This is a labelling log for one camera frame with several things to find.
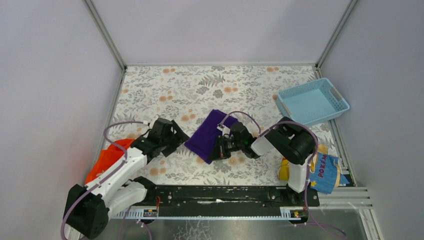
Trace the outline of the purple towel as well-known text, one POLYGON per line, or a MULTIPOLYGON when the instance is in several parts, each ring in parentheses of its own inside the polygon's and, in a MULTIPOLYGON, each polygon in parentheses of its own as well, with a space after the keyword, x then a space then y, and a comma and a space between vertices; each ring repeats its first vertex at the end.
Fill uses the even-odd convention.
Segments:
POLYGON ((221 123, 226 115, 226 113, 218 109, 213 109, 190 139, 184 143, 188 150, 196 154, 208 165, 212 163, 212 160, 208 160, 208 157, 215 147, 217 137, 222 135, 222 131, 218 130, 218 124, 221 123))

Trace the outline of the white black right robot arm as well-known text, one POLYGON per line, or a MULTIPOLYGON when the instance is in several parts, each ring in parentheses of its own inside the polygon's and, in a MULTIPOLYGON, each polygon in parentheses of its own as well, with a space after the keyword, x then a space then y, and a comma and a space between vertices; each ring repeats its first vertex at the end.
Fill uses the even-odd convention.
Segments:
POLYGON ((221 133, 216 137, 214 147, 207 156, 207 163, 228 159, 233 152, 238 151, 250 159, 257 159, 275 149, 288 161, 288 187, 296 193, 305 190, 307 165, 317 148, 316 136, 308 127, 284 116, 257 137, 238 121, 231 127, 219 124, 217 129, 221 133))

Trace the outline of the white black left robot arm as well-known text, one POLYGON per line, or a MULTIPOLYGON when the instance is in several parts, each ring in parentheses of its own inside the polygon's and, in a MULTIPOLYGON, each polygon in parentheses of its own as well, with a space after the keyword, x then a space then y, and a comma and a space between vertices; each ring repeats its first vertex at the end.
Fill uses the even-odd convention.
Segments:
POLYGON ((92 240, 98 237, 113 216, 147 196, 148 189, 139 182, 133 181, 124 186, 130 176, 157 156, 168 157, 189 140, 174 120, 159 117, 144 124, 148 130, 128 148, 110 141, 111 145, 123 151, 123 156, 112 166, 85 185, 75 184, 69 190, 60 226, 63 240, 67 238, 66 226, 84 238, 92 240))

